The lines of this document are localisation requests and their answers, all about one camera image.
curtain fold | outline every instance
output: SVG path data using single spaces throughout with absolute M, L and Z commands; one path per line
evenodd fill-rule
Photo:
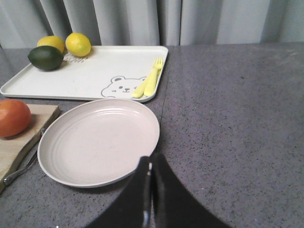
M 0 46 L 71 32 L 93 45 L 304 41 L 303 0 L 0 0 Z

bear face print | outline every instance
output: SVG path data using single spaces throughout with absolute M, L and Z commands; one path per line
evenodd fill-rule
M 146 77 L 125 78 L 116 76 L 111 79 L 111 83 L 101 91 L 103 97 L 132 98 L 132 93 Z

gray countertop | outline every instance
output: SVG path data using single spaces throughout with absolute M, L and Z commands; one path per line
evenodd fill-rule
M 160 122 L 156 150 L 190 193 L 231 227 L 302 227 L 304 44 L 169 50 L 159 91 L 144 103 Z M 0 86 L 29 63 L 28 53 L 0 49 Z M 59 105 L 63 113 L 85 102 L 21 100 Z M 0 228 L 83 227 L 128 180 L 71 188 L 50 179 L 36 162 L 0 195 Z

lime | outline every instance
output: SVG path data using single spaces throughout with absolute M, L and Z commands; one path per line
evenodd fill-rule
M 30 51 L 28 59 L 38 69 L 55 70 L 60 67 L 63 54 L 55 47 L 40 46 Z
M 41 38 L 37 43 L 37 47 L 40 46 L 52 46 L 58 48 L 61 53 L 63 53 L 65 50 L 65 43 L 60 37 L 57 36 L 47 36 Z
M 91 41 L 82 33 L 71 33 L 66 38 L 66 48 L 74 56 L 84 57 L 91 52 Z

plate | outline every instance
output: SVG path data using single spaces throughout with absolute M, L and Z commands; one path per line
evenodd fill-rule
M 6 97 L 97 100 L 120 98 L 146 102 L 151 96 L 133 98 L 135 88 L 150 74 L 155 58 L 164 65 L 168 49 L 162 46 L 93 46 L 86 57 L 65 54 L 60 68 L 42 71 L 29 64 L 6 82 L 0 93 Z
M 55 120 L 38 145 L 42 170 L 62 184 L 92 188 L 130 175 L 150 156 L 160 128 L 145 105 L 126 99 L 95 100 Z

